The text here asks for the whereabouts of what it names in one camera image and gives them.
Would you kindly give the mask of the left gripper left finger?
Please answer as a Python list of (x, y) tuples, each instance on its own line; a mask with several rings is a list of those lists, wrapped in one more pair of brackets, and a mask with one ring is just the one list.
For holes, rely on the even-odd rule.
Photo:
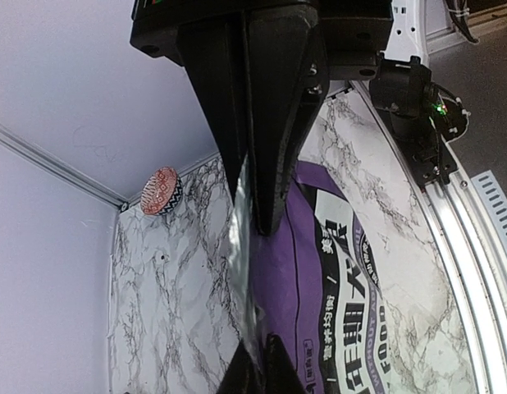
[(240, 342), (217, 389), (217, 394), (260, 394), (263, 392), (254, 363)]

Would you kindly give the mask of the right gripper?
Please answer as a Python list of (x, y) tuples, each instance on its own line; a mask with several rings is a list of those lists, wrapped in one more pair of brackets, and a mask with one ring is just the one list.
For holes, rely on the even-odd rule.
[(137, 1), (131, 19), (132, 47), (184, 63), (232, 197), (249, 149), (256, 226), (270, 236), (329, 76), (376, 76), (393, 11), (390, 1)]

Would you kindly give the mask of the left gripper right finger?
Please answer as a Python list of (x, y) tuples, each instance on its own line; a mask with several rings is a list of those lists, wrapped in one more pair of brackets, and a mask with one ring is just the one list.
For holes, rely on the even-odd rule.
[(268, 394), (304, 394), (281, 338), (269, 334), (263, 352), (264, 391)]

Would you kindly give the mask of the purple pet food bag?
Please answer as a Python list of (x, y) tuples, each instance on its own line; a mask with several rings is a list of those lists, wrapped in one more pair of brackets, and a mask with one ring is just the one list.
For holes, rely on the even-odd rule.
[(264, 391), (263, 352), (279, 336), (305, 393), (386, 393), (391, 361), (376, 261), (327, 169), (299, 161), (278, 230), (249, 244), (244, 343)]

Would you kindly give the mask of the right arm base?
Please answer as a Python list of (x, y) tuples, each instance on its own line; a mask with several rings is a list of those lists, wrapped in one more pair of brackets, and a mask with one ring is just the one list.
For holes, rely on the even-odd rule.
[(447, 143), (466, 133), (470, 112), (461, 98), (432, 80), (419, 57), (382, 58), (370, 80), (373, 107), (403, 154), (415, 183), (450, 183), (458, 170)]

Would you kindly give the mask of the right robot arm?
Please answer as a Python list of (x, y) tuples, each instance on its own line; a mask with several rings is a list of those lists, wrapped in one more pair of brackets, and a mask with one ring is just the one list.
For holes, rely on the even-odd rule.
[(249, 165), (265, 236), (330, 83), (427, 65), (422, 1), (138, 1), (132, 21), (134, 48), (185, 68), (231, 193)]

